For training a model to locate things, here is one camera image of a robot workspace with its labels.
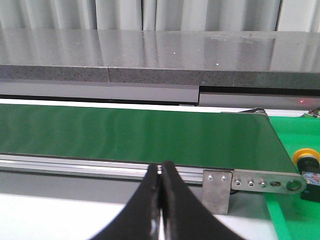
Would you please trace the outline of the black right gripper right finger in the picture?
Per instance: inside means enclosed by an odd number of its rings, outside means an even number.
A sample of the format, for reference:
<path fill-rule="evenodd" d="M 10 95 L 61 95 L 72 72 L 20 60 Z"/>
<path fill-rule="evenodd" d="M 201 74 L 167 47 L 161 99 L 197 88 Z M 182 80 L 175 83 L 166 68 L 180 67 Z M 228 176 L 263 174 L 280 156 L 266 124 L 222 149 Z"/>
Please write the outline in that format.
<path fill-rule="evenodd" d="M 242 240 L 214 217 L 180 177 L 172 161 L 161 164 L 160 205 L 166 240 Z"/>

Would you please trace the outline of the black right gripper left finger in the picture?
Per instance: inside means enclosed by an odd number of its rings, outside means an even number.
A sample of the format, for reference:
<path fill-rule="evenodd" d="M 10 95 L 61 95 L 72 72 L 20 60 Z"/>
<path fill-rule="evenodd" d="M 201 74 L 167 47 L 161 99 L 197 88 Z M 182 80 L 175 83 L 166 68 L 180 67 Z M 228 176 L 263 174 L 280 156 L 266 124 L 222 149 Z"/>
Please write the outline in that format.
<path fill-rule="evenodd" d="M 160 176 L 150 164 L 122 211 L 93 240 L 157 240 L 160 227 Z"/>

